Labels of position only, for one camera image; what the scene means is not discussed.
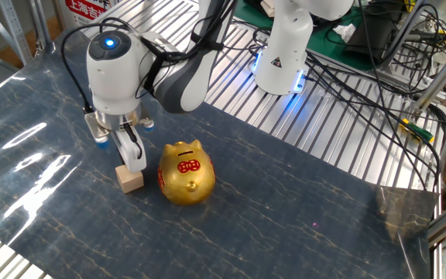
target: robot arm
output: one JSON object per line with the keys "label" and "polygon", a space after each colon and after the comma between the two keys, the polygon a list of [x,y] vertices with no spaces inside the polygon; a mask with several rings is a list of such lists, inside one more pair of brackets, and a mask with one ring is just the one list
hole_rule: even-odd
{"label": "robot arm", "polygon": [[255,65],[257,85],[275,95],[302,91],[305,51],[313,32],[309,13],[335,20],[342,17],[352,3],[353,0],[276,0],[268,47],[259,54]]}
{"label": "robot arm", "polygon": [[138,37],[134,32],[107,31],[89,44],[87,75],[96,111],[85,118],[97,143],[111,133],[131,172],[146,167],[145,150],[133,126],[153,125],[139,99],[142,89],[172,113],[191,112],[204,101],[236,0],[199,4],[188,53],[179,52],[156,33]]}

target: warning label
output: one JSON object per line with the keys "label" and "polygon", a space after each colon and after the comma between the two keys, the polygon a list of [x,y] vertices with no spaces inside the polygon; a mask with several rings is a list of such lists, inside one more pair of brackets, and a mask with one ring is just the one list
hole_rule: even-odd
{"label": "warning label", "polygon": [[280,58],[277,57],[275,60],[271,61],[271,64],[277,66],[277,67],[282,67],[282,63],[280,62]]}

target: red emblem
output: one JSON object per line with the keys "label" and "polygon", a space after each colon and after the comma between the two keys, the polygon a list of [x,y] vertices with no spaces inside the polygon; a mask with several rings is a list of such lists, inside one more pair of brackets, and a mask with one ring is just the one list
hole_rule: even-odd
{"label": "red emblem", "polygon": [[161,167],[158,167],[158,183],[160,184],[161,191],[163,191],[165,183],[163,179],[163,170],[161,170]]}
{"label": "red emblem", "polygon": [[201,163],[198,160],[182,161],[177,168],[180,173],[186,174],[189,171],[198,171],[201,168]]}

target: table surface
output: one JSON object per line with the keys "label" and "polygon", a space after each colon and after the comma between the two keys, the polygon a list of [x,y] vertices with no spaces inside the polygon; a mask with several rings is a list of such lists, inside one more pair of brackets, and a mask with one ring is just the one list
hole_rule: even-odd
{"label": "table surface", "polygon": [[[85,47],[69,44],[84,88]],[[0,88],[0,240],[55,278],[428,278],[437,196],[366,184],[203,104],[170,115],[143,98],[146,186],[124,195],[59,45]],[[217,182],[190,207],[157,185],[163,146],[199,139]]]}

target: black cable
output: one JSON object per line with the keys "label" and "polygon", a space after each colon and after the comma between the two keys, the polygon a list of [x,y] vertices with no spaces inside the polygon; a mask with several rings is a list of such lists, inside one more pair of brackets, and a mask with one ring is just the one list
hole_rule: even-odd
{"label": "black cable", "polygon": [[[101,20],[101,23],[106,23],[108,21],[116,21],[116,22],[120,22],[123,26],[130,28],[132,31],[135,31],[136,29],[133,28],[133,26],[131,26],[128,22],[126,22],[123,19],[119,19],[119,18],[115,18],[115,17],[108,17],[105,18],[103,20]],[[102,27],[103,26],[99,26],[99,32],[102,33]]]}
{"label": "black cable", "polygon": [[264,46],[256,46],[256,45],[250,45],[249,47],[246,48],[238,48],[238,47],[231,47],[231,46],[223,46],[226,49],[229,50],[258,50],[258,49],[262,49]]}
{"label": "black cable", "polygon": [[86,29],[86,28],[91,28],[91,27],[98,27],[98,26],[108,26],[108,27],[116,27],[116,28],[120,28],[120,29],[125,29],[124,26],[118,26],[118,25],[110,24],[110,23],[91,23],[91,24],[87,24],[84,26],[79,26],[75,29],[72,29],[67,35],[65,35],[65,37],[63,38],[63,42],[61,43],[61,49],[60,49],[61,60],[63,61],[63,64],[65,65],[65,68],[68,71],[68,74],[70,74],[71,79],[74,81],[75,85],[77,86],[78,91],[81,93],[82,98],[84,99],[84,107],[83,107],[84,113],[91,113],[91,112],[94,112],[94,110],[92,109],[91,103],[89,103],[87,96],[85,95],[84,91],[82,90],[82,87],[78,83],[78,79],[75,77],[74,73],[70,69],[70,66],[68,65],[67,58],[65,57],[65,45],[67,43],[68,38],[70,38],[70,36],[73,35],[74,33],[76,33],[77,31],[80,31],[80,30]]}
{"label": "black cable", "polygon": [[[357,72],[354,72],[354,71],[341,70],[341,69],[338,69],[336,67],[332,67],[332,66],[325,65],[325,64],[322,64],[322,66],[327,67],[327,68],[331,68],[332,70],[334,70],[336,72],[350,74],[350,75],[356,75],[356,76],[367,78],[367,79],[373,80],[373,81],[375,80],[373,77],[370,77],[370,76],[368,76],[366,74],[360,74],[360,73],[357,73]],[[322,78],[322,80],[324,81],[324,84],[326,84],[326,86],[324,87],[325,90],[327,90],[327,88],[331,87],[329,85],[329,83],[327,83],[324,78]],[[391,92],[396,93],[396,94],[401,94],[401,92],[398,92],[398,91],[401,90],[399,88],[388,88],[388,86],[392,86],[391,84],[387,84],[387,83],[382,81],[382,85],[384,85],[383,88],[388,90],[388,91],[391,91]],[[414,96],[414,95],[405,95],[405,96],[412,98],[414,101],[416,101],[418,99],[418,97]],[[360,105],[367,105],[367,106],[375,107],[375,106],[367,104],[367,103],[352,102],[352,101],[349,101],[349,100],[346,100],[346,99],[342,100],[342,101],[343,102],[351,102],[351,103],[354,103],[354,104],[360,104]],[[400,112],[399,110],[395,110],[395,109],[392,109],[392,108],[387,108],[387,109],[390,110],[390,111],[394,111],[394,112]],[[430,104],[427,109],[430,110],[434,115],[436,115],[436,117],[438,118],[438,122],[441,123],[441,125],[442,125],[441,127],[443,129],[443,140],[442,140],[442,143],[445,143],[445,141],[446,141],[446,115],[445,115],[445,113],[441,109],[439,109],[436,105],[433,105],[433,104]],[[408,115],[418,116],[416,114],[409,113],[409,112],[405,112],[405,113],[408,114]]]}
{"label": "black cable", "polygon": [[[358,91],[356,91],[354,88],[351,88],[350,86],[348,86],[345,82],[341,81],[338,77],[336,77],[333,73],[331,73],[327,67],[325,67],[312,53],[307,53],[309,57],[311,57],[313,59],[313,62],[315,64],[317,64],[319,67],[322,68],[322,70],[328,74],[331,78],[333,78],[335,80],[335,82],[341,84],[345,90],[347,90],[348,92],[351,92],[352,94],[356,95],[358,98],[362,99],[365,102],[368,102],[371,105],[374,105],[375,107],[377,107],[380,110],[383,110],[385,113],[387,113],[390,117],[392,117],[393,119],[395,119],[400,125],[404,126],[406,129],[408,129],[409,131],[411,131],[414,135],[417,135],[418,132],[415,131],[414,129],[412,129],[411,127],[409,127],[405,122],[402,121],[402,119],[400,119],[398,116],[394,115],[392,112],[388,111],[386,108],[383,108],[381,105],[377,104],[376,102],[372,101],[371,99],[365,97],[364,95],[362,95],[361,93],[359,93]],[[431,150],[431,152],[433,153],[433,155],[435,156],[435,158],[437,158],[437,162],[436,162],[436,167],[437,167],[437,174],[440,173],[440,162],[439,162],[439,156],[436,152],[436,150],[434,150],[433,146],[427,142],[425,139],[421,140],[428,146],[428,148]]]}
{"label": "black cable", "polygon": [[[423,5],[421,5],[421,8],[422,8],[422,6],[426,6],[426,5],[428,5],[428,6],[432,7],[432,8],[434,8],[435,16],[436,16],[436,18],[437,18],[437,22],[438,22],[439,18],[438,18],[438,12],[437,12],[436,8],[435,8],[433,5],[431,5],[431,4],[423,4]],[[361,15],[362,15],[362,21],[364,22],[364,24],[366,24],[365,14],[364,14],[364,11],[363,11],[362,9],[361,9]],[[411,132],[413,132],[415,135],[417,135],[418,133],[417,133],[416,131],[414,131],[412,128],[410,128],[404,121],[402,121],[402,119],[396,117],[393,113],[391,113],[391,112],[385,110],[386,105],[385,105],[385,99],[384,99],[384,97],[383,97],[383,89],[382,89],[382,86],[381,86],[381,81],[380,81],[379,76],[378,76],[378,72],[377,72],[377,70],[376,70],[376,64],[375,64],[375,61],[374,61],[374,59],[372,58],[372,50],[371,50],[371,45],[370,45],[370,42],[369,42],[369,33],[368,33],[368,30],[367,30],[366,28],[365,28],[365,35],[366,35],[366,42],[367,42],[367,45],[368,45],[369,59],[370,59],[370,61],[371,61],[371,65],[373,66],[373,72],[374,72],[374,75],[375,75],[375,77],[376,77],[376,83],[378,84],[379,94],[380,94],[380,98],[381,98],[382,107],[384,108],[383,111],[385,112],[386,121],[389,123],[389,126],[390,126],[391,129],[392,129],[392,131],[393,131],[393,135],[397,138],[397,140],[399,141],[399,143],[402,145],[402,140],[400,139],[399,135],[397,134],[397,131],[396,131],[395,127],[393,127],[392,122],[390,121],[390,118],[389,118],[390,116],[392,116],[392,117],[393,117],[395,120],[397,120],[397,122],[399,122],[400,124],[403,124],[403,126],[405,126],[406,128],[409,128],[409,130],[410,130]],[[433,152],[433,155],[435,156],[436,161],[437,161],[437,173],[440,173],[439,156],[438,156],[436,150],[434,150],[434,148],[432,147],[432,145],[431,145],[427,140],[425,140],[422,136],[420,136],[420,138],[421,138],[421,140],[423,140],[423,142],[425,142],[426,145],[430,148],[431,152]],[[409,154],[408,154],[408,152],[407,152],[407,149],[404,147],[404,148],[402,148],[402,151],[406,154],[407,159],[409,160],[410,164],[413,166],[413,169],[416,171],[417,176],[420,178],[420,182],[421,182],[421,184],[423,185],[424,190],[427,190],[426,185],[425,185],[425,183],[424,183],[424,179],[423,179],[422,176],[420,175],[420,173],[419,173],[419,171],[417,170],[416,165],[414,164],[414,162],[412,161],[412,159],[410,159]],[[437,183],[438,179],[439,179],[438,176],[436,176],[436,177],[434,178],[434,184]]]}
{"label": "black cable", "polygon": [[[306,62],[306,65],[309,66],[309,68],[327,85],[328,88],[330,88],[335,95],[333,95],[329,90],[327,90],[328,93],[330,93],[331,95],[333,95],[334,97],[340,99],[341,101],[345,102],[361,119],[363,119],[369,126],[371,126],[374,130],[376,130],[377,132],[379,132],[382,136],[385,136],[388,140],[390,140],[392,143],[394,143],[397,146],[400,146],[403,148],[403,145],[400,145],[398,142],[394,141],[390,136],[388,136],[386,133],[384,133],[380,128],[376,127],[374,124],[372,124],[371,121],[369,121],[358,109],[356,109],[352,104],[353,103],[357,103],[360,105],[366,105],[366,106],[370,106],[376,109],[379,109],[379,106],[375,106],[372,104],[368,104],[368,103],[361,103],[361,102],[353,102],[350,100],[347,100],[346,98],[344,98],[340,92],[338,92],[336,89],[334,89],[325,79],[324,77],[322,77],[317,71],[316,69],[314,69],[308,62]],[[317,64],[318,66],[322,67],[324,66],[323,64],[319,63]],[[417,156],[414,152],[408,150],[407,151],[409,154],[413,155],[417,160],[419,160],[424,166],[426,166],[428,168],[429,171],[431,171],[433,174],[436,175],[436,171],[433,170],[431,168],[431,166],[424,162],[423,159],[421,159],[419,156]]]}

